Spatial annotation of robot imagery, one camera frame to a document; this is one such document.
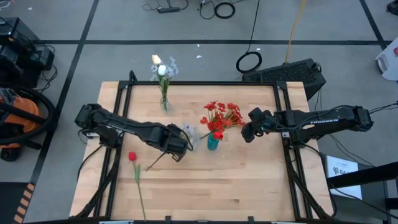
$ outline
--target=table surface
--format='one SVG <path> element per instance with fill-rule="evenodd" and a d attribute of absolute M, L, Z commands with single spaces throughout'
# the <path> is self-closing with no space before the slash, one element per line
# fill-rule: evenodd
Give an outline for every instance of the table surface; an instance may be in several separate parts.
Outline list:
<path fill-rule="evenodd" d="M 112 111 L 118 82 L 103 82 L 98 103 Z M 293 110 L 308 111 L 302 83 L 288 83 Z M 283 106 L 283 94 L 280 91 Z M 174 111 L 163 114 L 157 85 L 136 85 L 128 118 L 163 124 L 197 126 L 206 134 L 199 120 L 207 114 L 203 107 L 210 101 L 235 103 L 241 108 L 244 120 L 255 107 L 275 111 L 271 86 L 170 86 L 169 101 Z M 314 140 L 309 145 L 317 148 Z M 98 147 L 98 139 L 89 140 L 85 157 Z M 131 134 L 124 137 L 121 163 L 114 198 L 112 219 L 143 220 L 134 168 L 128 159 L 129 151 L 137 153 L 137 164 L 149 166 L 161 152 L 147 146 Z M 81 170 L 70 215 L 77 214 L 98 188 L 105 150 L 87 161 Z M 301 149 L 303 169 L 308 189 L 330 215 L 330 202 L 321 159 L 309 149 Z M 253 216 L 256 221 L 294 220 L 285 159 L 280 134 L 272 133 L 245 143 L 241 129 L 229 128 L 216 151 L 206 148 L 206 139 L 180 162 L 164 156 L 148 172 L 141 172 L 141 190 L 148 220 L 224 220 L 245 221 Z M 302 194 L 297 191 L 300 213 L 305 217 Z M 104 214 L 108 191 L 104 193 L 101 214 Z"/>

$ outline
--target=black robotic arm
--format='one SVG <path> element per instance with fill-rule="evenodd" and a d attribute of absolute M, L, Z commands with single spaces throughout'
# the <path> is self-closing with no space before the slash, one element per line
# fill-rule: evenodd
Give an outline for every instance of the black robotic arm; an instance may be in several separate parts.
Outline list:
<path fill-rule="evenodd" d="M 110 148 L 120 145 L 119 133 L 124 131 L 139 137 L 141 141 L 163 153 L 171 154 L 177 162 L 182 159 L 187 149 L 190 149 L 188 138 L 181 137 L 181 134 L 185 133 L 174 124 L 164 126 L 160 123 L 140 123 L 110 113 L 98 104 L 83 105 L 75 123 L 83 128 L 83 134 L 97 133 L 99 143 Z"/>
<path fill-rule="evenodd" d="M 264 132 L 290 134 L 292 144 L 320 139 L 326 134 L 342 130 L 369 131 L 373 125 L 369 111 L 361 106 L 337 106 L 327 111 L 303 112 L 299 110 L 261 111 L 255 108 L 249 113 L 251 122 L 243 126 L 242 137 L 246 142 L 262 136 Z"/>

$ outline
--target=clear vase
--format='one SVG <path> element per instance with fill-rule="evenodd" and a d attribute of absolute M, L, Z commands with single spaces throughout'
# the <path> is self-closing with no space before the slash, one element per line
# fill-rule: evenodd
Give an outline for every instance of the clear vase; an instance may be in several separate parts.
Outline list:
<path fill-rule="evenodd" d="M 165 113 L 165 114 L 170 113 L 170 111 L 172 109 L 172 105 L 170 104 L 170 102 L 167 99 L 167 97 L 162 97 L 160 99 L 160 107 L 162 108 L 163 113 Z"/>
<path fill-rule="evenodd" d="M 220 140 L 214 138 L 213 133 L 209 134 L 209 137 L 207 138 L 207 148 L 211 151 L 216 150 L 219 141 Z"/>

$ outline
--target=black equipment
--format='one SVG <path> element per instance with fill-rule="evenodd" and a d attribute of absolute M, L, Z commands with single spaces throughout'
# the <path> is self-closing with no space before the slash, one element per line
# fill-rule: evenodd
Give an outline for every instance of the black equipment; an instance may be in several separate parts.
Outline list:
<path fill-rule="evenodd" d="M 75 123 L 83 128 L 83 134 L 97 133 L 99 143 L 110 148 L 120 146 L 118 145 L 120 142 L 117 131 L 119 130 L 138 136 L 141 141 L 159 149 L 164 154 L 171 154 L 177 162 L 184 157 L 189 149 L 188 141 L 181 138 L 182 130 L 175 124 L 164 126 L 160 123 L 140 123 L 110 113 L 98 104 L 83 105 Z"/>
<path fill-rule="evenodd" d="M 390 4 L 388 4 L 387 10 L 398 16 L 398 0 L 392 1 Z"/>
<path fill-rule="evenodd" d="M 311 58 L 243 74 L 243 82 L 303 82 L 309 100 L 325 83 L 319 63 Z"/>
<path fill-rule="evenodd" d="M 0 17 L 0 82 L 35 88 L 43 70 L 50 70 L 54 54 L 17 17 Z"/>
<path fill-rule="evenodd" d="M 320 139 L 326 134 L 342 130 L 369 131 L 373 125 L 369 111 L 361 106 L 337 106 L 327 111 L 303 112 L 299 110 L 261 111 L 255 108 L 249 113 L 251 122 L 242 128 L 242 137 L 251 142 L 254 136 L 264 132 L 289 133 L 292 144 L 303 144 L 310 139 Z"/>
<path fill-rule="evenodd" d="M 169 5 L 168 7 L 162 7 L 159 5 L 156 9 L 157 9 L 158 13 L 179 12 L 188 7 L 188 5 L 189 5 L 188 0 L 186 0 L 186 2 L 187 2 L 187 6 L 180 8 L 180 7 L 173 7 L 170 3 L 170 0 L 167 0 L 167 4 Z"/>

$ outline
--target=floor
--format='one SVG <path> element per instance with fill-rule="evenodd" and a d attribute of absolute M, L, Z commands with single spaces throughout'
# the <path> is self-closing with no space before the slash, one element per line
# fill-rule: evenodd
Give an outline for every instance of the floor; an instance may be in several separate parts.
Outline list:
<path fill-rule="evenodd" d="M 14 0 L 0 11 L 2 17 L 20 17 L 57 50 L 58 77 L 44 95 L 62 112 L 52 141 L 50 136 L 39 136 L 47 138 L 48 152 L 25 149 L 18 161 L 0 161 L 0 181 L 37 184 L 25 222 L 68 217 L 85 149 L 73 120 L 83 104 L 96 102 L 102 81 L 126 80 L 130 70 L 139 80 L 149 80 L 152 54 L 176 59 L 180 69 L 176 80 L 241 79 L 235 62 L 247 50 L 257 1 L 235 4 L 236 13 L 227 20 L 204 20 L 197 11 L 198 1 L 188 1 L 186 10 L 171 14 L 142 9 L 146 3 L 155 7 L 155 0 Z M 398 100 L 398 84 L 383 79 L 374 63 L 382 47 L 398 37 L 398 16 L 386 12 L 390 1 L 307 1 L 289 61 L 312 58 L 322 65 L 327 80 L 323 108 L 345 104 L 371 109 Z M 167 5 L 165 0 L 159 2 Z M 183 7 L 185 1 L 171 3 Z M 299 0 L 260 1 L 253 36 L 258 41 L 251 50 L 262 54 L 261 68 L 284 61 L 300 4 Z M 221 8 L 220 14 L 226 11 Z M 203 15 L 211 15 L 211 6 L 203 8 Z M 243 69 L 253 63 L 248 57 Z M 309 102 L 312 110 L 316 100 Z M 375 166 L 397 161 L 397 111 L 382 111 L 372 118 L 374 127 L 366 133 L 343 131 L 335 136 Z M 350 159 L 329 137 L 319 140 L 319 145 L 325 154 Z M 388 183 L 390 197 L 397 196 L 394 183 Z M 347 210 L 339 210 L 337 217 L 374 221 Z"/>

